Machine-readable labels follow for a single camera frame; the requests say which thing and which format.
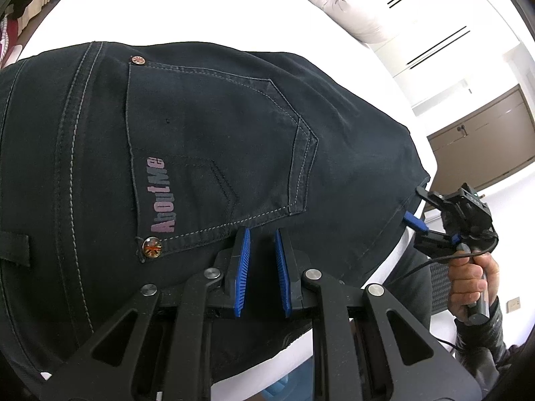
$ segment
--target white pillow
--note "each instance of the white pillow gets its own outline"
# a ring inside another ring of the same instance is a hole
[[[387,6],[374,0],[309,0],[353,37],[367,44],[392,39],[399,27]]]

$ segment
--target bed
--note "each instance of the bed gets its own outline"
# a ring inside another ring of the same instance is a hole
[[[61,0],[31,37],[20,58],[89,41],[151,45],[205,41],[247,51],[299,54],[355,95],[405,125],[422,165],[437,164],[425,131],[389,72],[367,45],[355,40],[307,0]],[[406,231],[370,277],[383,282],[410,240]],[[238,401],[282,378],[312,354],[311,332],[246,372],[216,383],[215,401]]]

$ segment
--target copper rivet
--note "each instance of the copper rivet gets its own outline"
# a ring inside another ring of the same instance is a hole
[[[145,64],[145,59],[140,55],[135,55],[132,57],[132,63],[135,64]]]
[[[155,259],[162,254],[162,242],[159,238],[149,237],[143,241],[143,254],[150,259]]]

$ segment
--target jeans back pocket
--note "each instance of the jeans back pocket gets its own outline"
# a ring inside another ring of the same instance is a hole
[[[269,79],[131,63],[126,123],[138,243],[162,256],[306,209],[317,138]]]

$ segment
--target light switch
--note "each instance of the light switch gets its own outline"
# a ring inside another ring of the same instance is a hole
[[[520,309],[520,297],[514,298],[507,302],[507,313],[513,312],[513,310]]]

